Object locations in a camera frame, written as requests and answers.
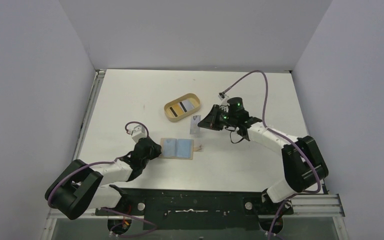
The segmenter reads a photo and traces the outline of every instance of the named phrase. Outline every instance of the black cable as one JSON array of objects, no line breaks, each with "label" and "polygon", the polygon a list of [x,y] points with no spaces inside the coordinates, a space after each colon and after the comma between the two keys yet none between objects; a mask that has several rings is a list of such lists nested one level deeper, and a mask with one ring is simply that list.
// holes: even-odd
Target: black cable
[{"label": "black cable", "polygon": [[232,143],[232,144],[238,144],[238,143],[240,143],[240,142],[242,142],[245,138],[241,138],[241,140],[239,140],[239,141],[237,141],[237,142],[233,142],[233,140],[232,140],[232,133],[233,133],[234,131],[231,131],[230,132],[230,142]]}]

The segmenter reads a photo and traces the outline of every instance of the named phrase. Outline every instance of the white table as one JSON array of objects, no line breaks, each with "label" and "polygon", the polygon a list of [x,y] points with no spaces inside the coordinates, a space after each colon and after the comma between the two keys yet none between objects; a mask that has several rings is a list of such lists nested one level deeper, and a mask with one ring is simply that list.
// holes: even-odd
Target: white table
[{"label": "white table", "polygon": [[[170,122],[164,105],[184,94],[194,93],[201,109],[194,115],[203,119],[218,93],[244,72],[107,70],[84,138],[79,158],[86,163],[112,161],[133,150],[135,142],[126,134],[129,121],[143,122],[150,137],[191,138],[190,116]],[[307,130],[289,73],[268,73],[266,122],[285,133],[303,137]],[[265,94],[263,76],[254,73],[232,88],[230,97],[243,98],[251,116],[261,118]],[[261,192],[284,178],[282,158],[254,142],[232,144],[228,131],[201,129],[202,152],[192,160],[156,158],[142,175],[123,188]]]}]

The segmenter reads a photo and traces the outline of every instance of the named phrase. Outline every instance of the purple cable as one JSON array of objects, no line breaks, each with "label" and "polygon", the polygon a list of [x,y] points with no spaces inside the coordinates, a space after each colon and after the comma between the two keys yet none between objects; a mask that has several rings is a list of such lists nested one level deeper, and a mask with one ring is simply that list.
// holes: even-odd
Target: purple cable
[{"label": "purple cable", "polygon": [[[254,70],[254,71],[250,71],[248,72],[247,74],[245,74],[243,77],[239,78],[236,82],[234,82],[230,87],[228,87],[226,90],[224,90],[222,93],[227,93],[231,88],[233,88],[237,83],[239,83],[239,81],[241,81],[242,79],[244,79],[245,77],[247,77],[248,75],[250,74],[253,74],[253,73],[261,73],[263,76],[264,76],[264,81],[265,81],[265,96],[264,96],[264,103],[262,105],[262,124],[265,128],[267,128],[267,130],[273,134],[276,134],[277,136],[285,139],[286,141],[288,141],[297,151],[298,153],[301,155],[301,157],[305,160],[305,162],[308,164],[309,168],[311,169],[311,172],[313,173],[314,177],[315,177],[315,180],[317,182],[317,190],[315,191],[309,191],[309,190],[306,190],[306,191],[303,191],[304,193],[309,193],[309,194],[316,194],[318,193],[321,189],[322,189],[322,185],[320,183],[320,178],[319,178],[319,175],[317,174],[316,172],[316,169],[314,168],[314,166],[312,165],[312,163],[310,162],[309,158],[305,155],[305,153],[300,149],[300,147],[295,144],[295,142],[293,142],[291,139],[289,139],[289,137],[269,128],[266,124],[266,105],[267,105],[267,98],[269,97],[269,81],[267,80],[267,76],[266,74],[263,72],[263,71],[260,71],[260,70]],[[290,199],[292,197],[295,197],[297,194],[293,194],[292,196],[288,197],[287,199]],[[276,219],[278,218],[279,216],[279,213],[281,212],[281,209],[283,208],[283,206],[285,205],[285,203],[287,202],[287,199],[283,200],[282,204],[280,205],[280,207],[277,209],[277,212],[276,214],[274,215],[274,218],[273,218],[273,221],[271,222],[271,225],[270,225],[270,229],[268,230],[268,236],[267,236],[267,240],[270,240],[270,237],[272,235],[272,230],[273,230],[273,226],[275,225],[276,223]]]},{"label": "purple cable", "polygon": [[[104,210],[104,211],[107,211],[109,213],[118,214],[118,215],[121,215],[121,216],[124,216],[124,217],[128,217],[128,218],[131,218],[131,219],[135,219],[135,220],[141,221],[144,224],[149,224],[149,225],[154,226],[154,228],[152,228],[150,230],[147,230],[147,231],[144,231],[144,232],[141,232],[141,233],[138,233],[138,234],[118,235],[119,238],[135,238],[135,237],[143,236],[145,234],[152,233],[153,231],[157,230],[157,225],[155,223],[153,223],[153,222],[148,221],[148,220],[145,220],[145,219],[142,219],[142,218],[139,218],[139,217],[135,217],[135,216],[131,216],[129,214],[125,214],[125,213],[122,213],[122,212],[114,211],[114,210],[106,208],[106,207],[103,207],[101,209]],[[118,227],[118,226],[120,226],[122,224],[123,223],[119,223],[117,225],[114,225],[113,227],[111,227],[110,231],[112,232],[116,227]]]},{"label": "purple cable", "polygon": [[87,165],[84,165],[82,167],[80,167],[79,169],[76,169],[75,171],[73,171],[72,173],[68,174],[66,177],[64,177],[61,181],[59,181],[55,187],[52,189],[52,191],[50,192],[49,196],[47,197],[47,205],[49,207],[51,207],[52,209],[54,209],[55,207],[52,206],[52,199],[54,198],[54,194],[55,192],[57,191],[57,189],[59,187],[61,187],[61,185],[63,185],[64,183],[67,182],[67,180],[69,180],[72,176],[74,176],[75,174],[83,171],[84,169],[87,169],[91,166],[95,166],[95,165],[99,165],[99,164],[113,164],[114,161],[98,161],[98,162],[93,162],[93,163],[90,163],[90,164],[87,164]]},{"label": "purple cable", "polygon": [[124,130],[126,130],[127,134],[129,134],[129,130],[127,129],[127,126],[129,126],[130,124],[139,124],[139,125],[141,125],[146,130],[146,137],[150,136],[150,131],[148,130],[147,126],[145,126],[145,124],[143,124],[140,121],[129,121],[128,123],[126,123],[126,125],[124,126]]}]

